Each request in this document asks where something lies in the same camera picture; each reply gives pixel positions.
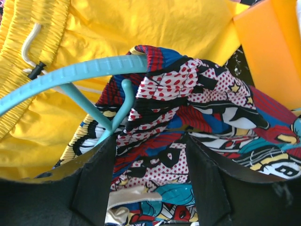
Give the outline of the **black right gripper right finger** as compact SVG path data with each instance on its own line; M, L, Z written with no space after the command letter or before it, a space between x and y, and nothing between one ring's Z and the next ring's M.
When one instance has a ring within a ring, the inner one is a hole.
M201 226L299 226L301 178L284 179L241 166L184 135Z

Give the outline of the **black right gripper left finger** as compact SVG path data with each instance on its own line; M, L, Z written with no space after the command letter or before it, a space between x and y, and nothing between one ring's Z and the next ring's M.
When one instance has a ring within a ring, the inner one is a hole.
M2 226L103 226L116 153L112 135L33 179L0 180Z

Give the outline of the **comic print shorts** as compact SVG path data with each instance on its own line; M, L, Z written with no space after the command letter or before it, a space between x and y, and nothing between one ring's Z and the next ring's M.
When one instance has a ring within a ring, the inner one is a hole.
M235 163L301 177L301 120L227 69L171 49L139 45L145 73L114 75L96 108L113 120L130 79L135 102L119 124L104 226L198 226L184 135Z

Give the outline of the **teal plastic hanger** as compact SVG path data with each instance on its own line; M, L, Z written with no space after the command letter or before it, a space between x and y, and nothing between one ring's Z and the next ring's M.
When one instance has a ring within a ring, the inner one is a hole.
M66 95L90 114L105 131L99 138L101 143L112 135L130 112L135 101L132 82L124 79L121 83L125 100L117 114L110 121L73 84L75 81L103 77L106 75L144 73L147 71L146 56L125 55L94 59L52 71L12 91L0 100L0 114L3 115L19 103L45 90L59 86Z

